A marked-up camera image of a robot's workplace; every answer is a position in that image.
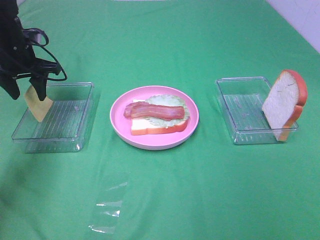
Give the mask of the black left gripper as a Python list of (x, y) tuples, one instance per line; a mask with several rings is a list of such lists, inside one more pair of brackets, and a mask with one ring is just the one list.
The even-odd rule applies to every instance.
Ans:
[[(47, 97), (47, 74), (59, 75), (62, 67), (45, 46), (49, 44), (46, 33), (39, 28), (23, 28), (18, 17), (0, 18), (0, 86), (13, 100), (20, 96), (15, 79), (31, 77), (40, 101)], [(33, 47), (40, 47), (54, 61), (36, 57)]]

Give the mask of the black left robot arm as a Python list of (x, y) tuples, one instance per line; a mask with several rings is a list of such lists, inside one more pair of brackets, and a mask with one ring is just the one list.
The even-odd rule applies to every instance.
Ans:
[(17, 80), (29, 78), (38, 99), (44, 101), (47, 81), (65, 81), (67, 74), (46, 49), (47, 34), (39, 28), (23, 28), (18, 14), (15, 0), (0, 2), (0, 86), (16, 100)]

